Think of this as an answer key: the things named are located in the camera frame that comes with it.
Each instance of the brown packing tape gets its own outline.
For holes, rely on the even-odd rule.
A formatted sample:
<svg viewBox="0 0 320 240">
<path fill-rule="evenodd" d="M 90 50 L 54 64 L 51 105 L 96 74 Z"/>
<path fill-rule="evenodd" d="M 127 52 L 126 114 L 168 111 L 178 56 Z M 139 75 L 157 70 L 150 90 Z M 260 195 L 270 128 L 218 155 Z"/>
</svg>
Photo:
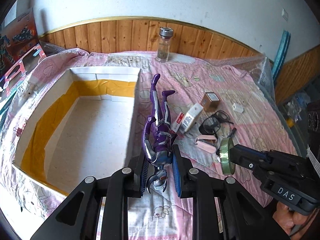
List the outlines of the brown packing tape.
<svg viewBox="0 0 320 240">
<path fill-rule="evenodd" d="M 22 171 L 34 180 L 64 193 L 48 183 L 44 174 L 44 148 L 63 117 L 80 96 L 101 96 L 108 94 L 120 97 L 134 97 L 135 85 L 135 82 L 107 79 L 73 82 L 68 91 L 57 99 L 37 122 L 28 147 L 23 155 L 21 162 Z"/>
</svg>

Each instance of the bottle lid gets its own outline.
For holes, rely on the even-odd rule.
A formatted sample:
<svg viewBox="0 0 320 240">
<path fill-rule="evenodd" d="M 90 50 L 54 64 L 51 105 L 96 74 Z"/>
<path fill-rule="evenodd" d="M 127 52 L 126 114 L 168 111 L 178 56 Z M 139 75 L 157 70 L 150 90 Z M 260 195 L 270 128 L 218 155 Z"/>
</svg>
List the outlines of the bottle lid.
<svg viewBox="0 0 320 240">
<path fill-rule="evenodd" d="M 159 35 L 170 38 L 173 36 L 173 29 L 167 27 L 160 27 Z"/>
</svg>

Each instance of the pink blanket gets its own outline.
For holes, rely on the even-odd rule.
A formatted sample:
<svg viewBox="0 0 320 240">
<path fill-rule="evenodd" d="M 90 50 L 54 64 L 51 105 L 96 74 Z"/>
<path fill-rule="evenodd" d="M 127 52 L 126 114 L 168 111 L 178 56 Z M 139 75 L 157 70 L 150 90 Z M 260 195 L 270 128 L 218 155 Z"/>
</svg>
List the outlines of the pink blanket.
<svg viewBox="0 0 320 240">
<path fill-rule="evenodd" d="M 39 187 L 12 168 L 11 163 L 19 140 L 16 129 L 24 127 L 39 100 L 67 69 L 88 65 L 130 66 L 141 69 L 135 154 L 140 152 L 141 131 L 146 116 L 151 113 L 149 90 L 155 73 L 162 74 L 157 85 L 159 91 L 169 89 L 177 91 L 168 99 L 172 119 L 175 119 L 180 111 L 185 113 L 194 103 L 200 102 L 204 92 L 213 91 L 221 100 L 219 109 L 227 112 L 235 123 L 237 128 L 233 139 L 235 144 L 240 143 L 256 150 L 275 149 L 296 154 L 276 113 L 252 78 L 245 72 L 232 66 L 210 66 L 203 60 L 178 54 L 173 54 L 167 63 L 158 63 L 155 61 L 154 52 L 89 54 L 80 49 L 71 49 L 44 59 L 36 67 L 30 79 L 25 81 L 22 89 L 17 92 L 2 133 L 0 183 L 21 206 L 38 216 L 48 217 L 64 197 Z M 23 101 L 21 98 L 30 84 L 36 84 L 37 89 Z M 241 104 L 244 112 L 242 114 L 234 112 L 233 103 Z M 190 158 L 194 167 L 207 172 L 211 177 L 223 179 L 225 176 L 222 174 L 216 155 L 200 150 L 194 143 L 199 135 L 199 124 L 209 115 L 202 113 L 198 123 L 185 135 L 180 134 L 176 143 L 181 154 Z M 223 126 L 219 135 L 226 137 L 229 131 L 228 125 Z M 130 199 L 128 208 L 130 239 L 192 239 L 192 200 L 178 198 L 170 167 L 168 174 L 168 187 L 164 193 L 152 190 L 151 194 L 145 192 L 141 199 Z M 260 190 L 260 182 L 249 170 L 237 166 L 234 177 L 262 206 L 271 201 L 272 198 Z"/>
</svg>

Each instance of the green tape roll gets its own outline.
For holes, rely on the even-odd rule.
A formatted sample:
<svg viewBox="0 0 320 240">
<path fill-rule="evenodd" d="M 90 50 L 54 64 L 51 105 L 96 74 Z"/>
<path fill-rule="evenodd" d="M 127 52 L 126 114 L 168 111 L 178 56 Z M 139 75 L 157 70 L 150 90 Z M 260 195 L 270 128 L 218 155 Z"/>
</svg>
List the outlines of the green tape roll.
<svg viewBox="0 0 320 240">
<path fill-rule="evenodd" d="M 233 147 L 231 138 L 223 138 L 220 144 L 220 164 L 224 175 L 233 175 L 236 165 L 229 161 L 229 149 Z"/>
</svg>

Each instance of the black eyeglasses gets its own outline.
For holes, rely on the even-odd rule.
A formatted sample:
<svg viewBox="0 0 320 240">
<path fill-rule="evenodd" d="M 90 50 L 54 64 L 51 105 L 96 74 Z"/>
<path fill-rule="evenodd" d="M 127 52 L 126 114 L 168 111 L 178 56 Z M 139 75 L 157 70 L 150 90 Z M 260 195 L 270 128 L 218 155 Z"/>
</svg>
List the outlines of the black eyeglasses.
<svg viewBox="0 0 320 240">
<path fill-rule="evenodd" d="M 199 131 L 202 134 L 215 135 L 217 137 L 217 131 L 219 131 L 221 124 L 225 122 L 233 124 L 226 112 L 218 110 L 203 121 L 199 127 Z"/>
</svg>

